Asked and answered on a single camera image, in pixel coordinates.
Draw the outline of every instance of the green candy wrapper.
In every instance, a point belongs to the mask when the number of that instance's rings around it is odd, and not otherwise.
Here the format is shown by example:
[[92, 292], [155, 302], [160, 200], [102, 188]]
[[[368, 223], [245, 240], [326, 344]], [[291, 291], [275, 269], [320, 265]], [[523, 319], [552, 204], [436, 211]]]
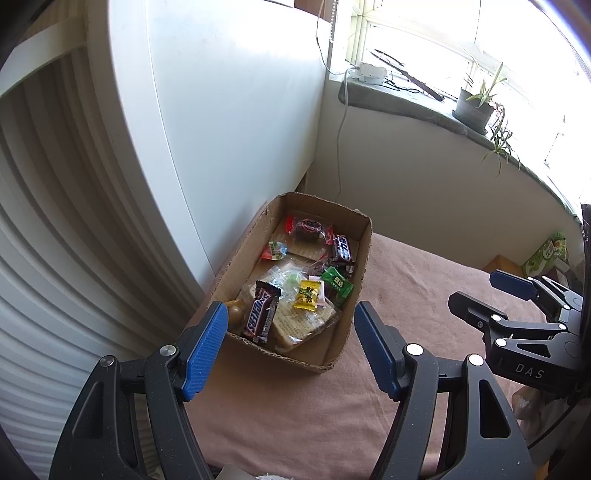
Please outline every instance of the green candy wrapper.
[[354, 285], [344, 278], [335, 267], [327, 268], [320, 276], [320, 279], [335, 291], [335, 297], [332, 301], [337, 307], [340, 307], [353, 291]]

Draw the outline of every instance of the power strip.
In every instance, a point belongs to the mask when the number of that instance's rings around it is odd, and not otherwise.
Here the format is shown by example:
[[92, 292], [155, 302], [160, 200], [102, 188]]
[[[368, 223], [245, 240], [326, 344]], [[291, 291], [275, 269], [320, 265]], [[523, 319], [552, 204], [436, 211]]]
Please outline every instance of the power strip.
[[386, 78], [388, 71], [385, 67], [376, 67], [370, 63], [360, 62], [357, 65], [354, 75], [360, 82], [369, 83], [370, 85], [382, 85]]

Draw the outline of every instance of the spider plant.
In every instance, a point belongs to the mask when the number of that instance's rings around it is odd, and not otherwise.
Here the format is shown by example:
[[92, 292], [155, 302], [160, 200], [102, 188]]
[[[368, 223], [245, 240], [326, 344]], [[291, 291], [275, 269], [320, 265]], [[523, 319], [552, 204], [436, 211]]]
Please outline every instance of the spider plant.
[[519, 156], [513, 152], [513, 148], [509, 143], [509, 139], [513, 136], [513, 132], [507, 128], [505, 107], [496, 103], [495, 109], [498, 113], [498, 116], [495, 120], [495, 123], [493, 123], [491, 127], [491, 141], [493, 144], [493, 149], [486, 153], [484, 157], [482, 157], [482, 161], [484, 162], [489, 157], [489, 155], [496, 154], [496, 157], [499, 160], [499, 173], [496, 175], [498, 177], [501, 174], [501, 160], [503, 158], [507, 161], [507, 163], [509, 163], [509, 158], [514, 157], [518, 162], [519, 170], [521, 170], [521, 160], [519, 159]]
[[[496, 93], [491, 94], [492, 89], [495, 87], [495, 85], [497, 83], [502, 83], [507, 79], [507, 77], [501, 77], [501, 70], [502, 69], [503, 69], [503, 62], [501, 62], [501, 64], [499, 65], [499, 68], [497, 68], [497, 70], [495, 72], [495, 76], [492, 79], [491, 86], [487, 88], [486, 82], [484, 80], [482, 80], [482, 85], [480, 86], [480, 92], [477, 93], [476, 95], [472, 95], [471, 97], [468, 97], [466, 99], [466, 101], [479, 99], [480, 104], [478, 105], [478, 108], [480, 108], [485, 103], [489, 103], [492, 100], [492, 98], [496, 95]], [[474, 80], [472, 80], [472, 78], [470, 76], [468, 76], [468, 78], [465, 80], [468, 82], [470, 87], [474, 87]]]

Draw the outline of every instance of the snickers wrapper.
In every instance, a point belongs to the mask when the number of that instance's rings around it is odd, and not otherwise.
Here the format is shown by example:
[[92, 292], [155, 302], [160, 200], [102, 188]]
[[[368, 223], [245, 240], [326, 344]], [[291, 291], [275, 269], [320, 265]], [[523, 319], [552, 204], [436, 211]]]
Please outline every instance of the snickers wrapper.
[[333, 238], [332, 257], [329, 260], [330, 265], [339, 267], [339, 271], [345, 277], [351, 278], [355, 271], [355, 262], [349, 247], [349, 240], [344, 235], [335, 235]]
[[254, 343], [267, 343], [269, 330], [277, 301], [281, 296], [281, 289], [270, 283], [257, 280], [255, 300], [252, 302], [251, 312], [242, 330], [242, 336]]

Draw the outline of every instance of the bed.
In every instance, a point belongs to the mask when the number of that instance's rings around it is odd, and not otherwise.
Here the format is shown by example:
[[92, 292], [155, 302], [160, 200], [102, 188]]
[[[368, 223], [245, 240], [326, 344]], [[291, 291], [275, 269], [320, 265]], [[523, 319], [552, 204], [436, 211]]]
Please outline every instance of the bed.
[[[447, 299], [464, 291], [510, 319], [542, 322], [531, 303], [494, 290], [488, 274], [374, 234], [360, 300], [384, 323], [437, 356], [484, 354], [482, 335], [454, 317]], [[519, 385], [498, 378], [510, 398]], [[446, 416], [440, 394], [423, 465], [434, 471]], [[366, 480], [397, 404], [380, 392], [355, 331], [329, 372], [286, 365], [225, 340], [203, 392], [187, 404], [207, 461], [295, 480]]]

